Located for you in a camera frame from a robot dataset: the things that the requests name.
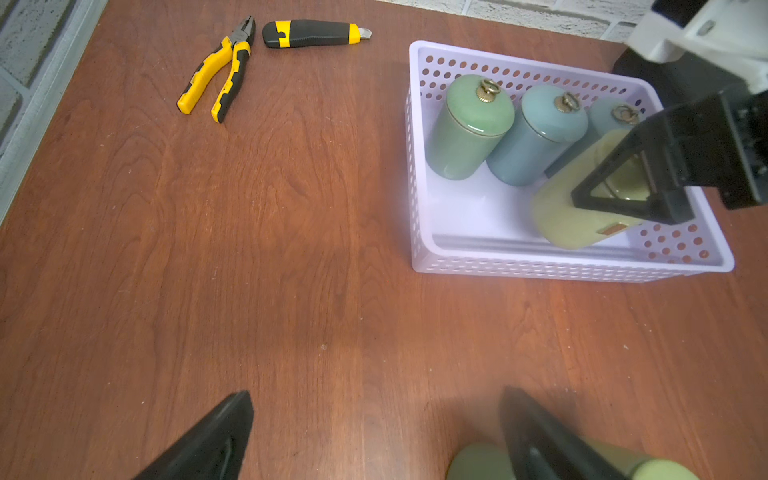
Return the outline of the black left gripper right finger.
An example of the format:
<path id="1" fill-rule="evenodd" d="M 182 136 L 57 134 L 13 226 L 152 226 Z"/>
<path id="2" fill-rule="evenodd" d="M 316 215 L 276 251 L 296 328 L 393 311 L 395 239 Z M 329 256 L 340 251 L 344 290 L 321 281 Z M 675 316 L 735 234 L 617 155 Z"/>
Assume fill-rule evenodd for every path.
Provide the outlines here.
<path id="1" fill-rule="evenodd" d="M 503 390 L 501 427 L 517 479 L 626 477 L 521 388 Z"/>

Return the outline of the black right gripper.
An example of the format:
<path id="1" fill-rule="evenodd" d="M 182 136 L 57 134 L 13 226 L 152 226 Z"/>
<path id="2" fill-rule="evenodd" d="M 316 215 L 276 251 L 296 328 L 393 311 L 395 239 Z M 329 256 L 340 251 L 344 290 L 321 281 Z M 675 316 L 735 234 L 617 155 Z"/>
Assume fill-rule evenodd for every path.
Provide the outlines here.
<path id="1" fill-rule="evenodd" d="M 666 225 L 695 218 L 686 186 L 717 189 L 729 210 L 767 203 L 767 94 L 731 85 L 654 114 L 610 148 L 571 192 L 576 208 Z M 643 200 L 602 198 L 593 190 L 638 159 Z"/>

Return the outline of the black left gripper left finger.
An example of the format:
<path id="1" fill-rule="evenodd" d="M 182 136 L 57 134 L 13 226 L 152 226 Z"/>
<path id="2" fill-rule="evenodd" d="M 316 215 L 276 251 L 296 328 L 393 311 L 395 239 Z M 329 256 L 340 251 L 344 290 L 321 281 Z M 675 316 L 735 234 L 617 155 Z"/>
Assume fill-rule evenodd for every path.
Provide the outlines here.
<path id="1" fill-rule="evenodd" d="M 228 395 L 136 477 L 238 479 L 253 418 L 249 392 Z"/>

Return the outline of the yellow-green tea canister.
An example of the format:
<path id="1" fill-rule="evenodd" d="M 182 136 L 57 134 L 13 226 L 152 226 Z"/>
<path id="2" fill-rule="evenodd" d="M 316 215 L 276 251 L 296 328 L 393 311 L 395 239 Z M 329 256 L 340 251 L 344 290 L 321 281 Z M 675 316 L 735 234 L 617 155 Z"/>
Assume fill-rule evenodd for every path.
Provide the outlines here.
<path id="1" fill-rule="evenodd" d="M 553 245 L 577 250 L 588 247 L 641 223 L 639 218 L 576 208 L 571 192 L 626 137 L 628 132 L 607 132 L 549 178 L 534 194 L 531 216 L 537 231 Z M 600 198 L 644 201 L 650 194 L 642 161 L 627 160 L 592 194 Z"/>
<path id="2" fill-rule="evenodd" d="M 672 460 L 652 457 L 643 452 L 583 437 L 602 458 L 632 480 L 698 480 L 684 465 Z"/>

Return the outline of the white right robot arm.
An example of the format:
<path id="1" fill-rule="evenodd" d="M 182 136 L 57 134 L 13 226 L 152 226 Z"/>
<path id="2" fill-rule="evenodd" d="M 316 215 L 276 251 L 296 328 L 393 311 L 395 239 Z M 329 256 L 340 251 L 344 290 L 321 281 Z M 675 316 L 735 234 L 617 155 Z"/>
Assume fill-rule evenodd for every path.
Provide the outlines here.
<path id="1" fill-rule="evenodd" d="M 675 63 L 667 83 L 679 102 L 649 116 L 571 193 L 575 207 L 667 225 L 693 219 L 686 188 L 713 187 L 729 210 L 767 202 L 767 4 L 657 1 L 627 40 L 639 70 Z M 638 158 L 643 200 L 594 189 Z"/>

